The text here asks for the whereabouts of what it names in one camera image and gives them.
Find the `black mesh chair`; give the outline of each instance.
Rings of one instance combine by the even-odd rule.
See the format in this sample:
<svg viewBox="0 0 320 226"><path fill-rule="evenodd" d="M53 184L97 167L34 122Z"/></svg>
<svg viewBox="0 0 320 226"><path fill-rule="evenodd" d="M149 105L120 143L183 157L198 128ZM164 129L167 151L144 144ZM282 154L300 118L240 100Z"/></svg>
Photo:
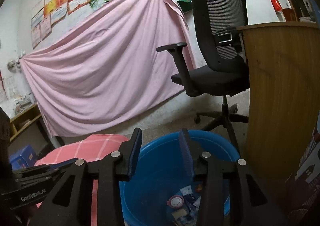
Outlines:
<svg viewBox="0 0 320 226"><path fill-rule="evenodd" d="M227 95L249 88L248 66L237 53L241 51L241 43L233 27L248 25L246 3L245 0L192 0L192 8L197 41L207 65L188 71L182 55L185 42L161 46L157 51L167 50L172 54L179 71L171 77L172 81L183 85L188 96L207 93L223 97L221 112L197 113L195 122L200 122L200 116L214 118L203 130L211 131L223 125L239 151L231 122L248 123L249 119L236 114L237 104L229 108Z"/></svg>

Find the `metal screw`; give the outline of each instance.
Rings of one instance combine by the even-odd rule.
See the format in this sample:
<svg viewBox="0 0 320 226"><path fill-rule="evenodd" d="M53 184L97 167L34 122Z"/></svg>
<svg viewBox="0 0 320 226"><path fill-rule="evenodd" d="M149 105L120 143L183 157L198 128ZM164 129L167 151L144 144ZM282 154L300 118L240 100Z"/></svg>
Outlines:
<svg viewBox="0 0 320 226"><path fill-rule="evenodd" d="M209 158L211 156L211 154L209 152L202 152L202 157L204 158Z"/></svg>
<svg viewBox="0 0 320 226"><path fill-rule="evenodd" d="M80 165L83 165L84 164L84 160L83 159L78 159L76 162L75 162L76 165L80 166Z"/></svg>
<svg viewBox="0 0 320 226"><path fill-rule="evenodd" d="M246 164L247 164L247 161L244 160L244 159L239 159L239 160L238 160L238 164L239 164L239 165L246 165Z"/></svg>
<svg viewBox="0 0 320 226"><path fill-rule="evenodd" d="M114 152L111 153L111 156L112 157L118 157L118 156L120 156L120 152L119 151L114 151Z"/></svg>

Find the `pink plaid cloth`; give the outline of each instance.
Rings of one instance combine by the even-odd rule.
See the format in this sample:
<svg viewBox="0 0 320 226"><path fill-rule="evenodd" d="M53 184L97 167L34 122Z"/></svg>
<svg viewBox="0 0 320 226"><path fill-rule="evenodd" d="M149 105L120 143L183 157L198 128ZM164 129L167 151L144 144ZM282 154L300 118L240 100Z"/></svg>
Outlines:
<svg viewBox="0 0 320 226"><path fill-rule="evenodd" d="M85 140L64 145L38 160L35 165L60 163L72 158L81 158L87 162L100 160L113 151L117 151L122 142L129 139L121 135L91 135ZM91 226L97 226L98 180L93 181Z"/></svg>

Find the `pink curtain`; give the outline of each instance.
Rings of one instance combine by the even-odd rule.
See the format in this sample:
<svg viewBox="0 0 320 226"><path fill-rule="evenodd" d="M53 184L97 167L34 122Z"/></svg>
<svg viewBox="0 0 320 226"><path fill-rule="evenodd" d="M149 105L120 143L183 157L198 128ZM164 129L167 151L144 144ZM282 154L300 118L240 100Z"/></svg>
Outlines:
<svg viewBox="0 0 320 226"><path fill-rule="evenodd" d="M183 89L168 52L186 41L175 0L112 0L52 46L21 60L48 131L79 136L124 122ZM190 69L190 47L184 57Z"/></svg>

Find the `chair base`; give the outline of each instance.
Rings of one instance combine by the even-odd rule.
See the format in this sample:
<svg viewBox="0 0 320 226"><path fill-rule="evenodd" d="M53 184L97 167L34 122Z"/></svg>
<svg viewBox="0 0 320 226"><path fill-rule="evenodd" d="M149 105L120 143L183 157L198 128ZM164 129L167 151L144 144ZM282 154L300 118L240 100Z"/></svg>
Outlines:
<svg viewBox="0 0 320 226"><path fill-rule="evenodd" d="M233 146L239 152L239 146L236 139L235 132L233 130L231 122L240 122L240 123L248 123L249 118L243 115L236 114L238 111L238 105L234 104L230 108L227 104L227 97L223 96L223 104L222 111L211 111L211 112L199 112L196 113L196 118L194 121L196 123L200 122L200 116L211 117L214 118L209 124L203 127L201 130L211 131L217 126L223 125L224 128L227 129L229 138Z"/></svg>

